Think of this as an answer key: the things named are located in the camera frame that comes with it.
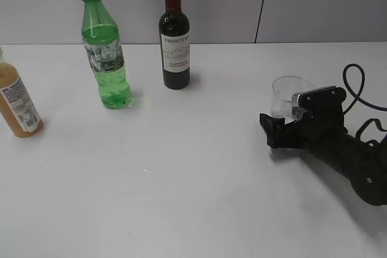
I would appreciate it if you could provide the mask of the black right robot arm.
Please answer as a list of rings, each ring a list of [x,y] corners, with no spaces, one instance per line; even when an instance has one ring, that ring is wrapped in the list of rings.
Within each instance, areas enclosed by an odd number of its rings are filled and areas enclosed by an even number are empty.
[[[357,195],[373,206],[386,205],[386,141],[363,142],[344,126],[346,92],[327,86],[295,93],[292,104],[303,109],[300,120],[259,115],[272,149],[302,149],[348,179]]]

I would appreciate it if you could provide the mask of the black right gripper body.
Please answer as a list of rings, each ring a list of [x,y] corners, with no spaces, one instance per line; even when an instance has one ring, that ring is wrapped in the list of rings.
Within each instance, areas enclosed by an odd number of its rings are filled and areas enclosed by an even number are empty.
[[[345,133],[342,103],[346,99],[344,90],[332,90],[327,95],[316,97],[302,118],[284,126],[282,134],[285,149],[315,151],[325,137]]]

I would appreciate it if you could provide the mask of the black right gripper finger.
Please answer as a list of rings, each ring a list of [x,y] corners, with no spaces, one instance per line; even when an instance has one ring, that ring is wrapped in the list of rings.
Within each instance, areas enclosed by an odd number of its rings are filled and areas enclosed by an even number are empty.
[[[285,126],[285,118],[274,118],[267,114],[260,113],[259,124],[267,137],[267,145],[272,149],[285,149],[286,143],[282,134]]]

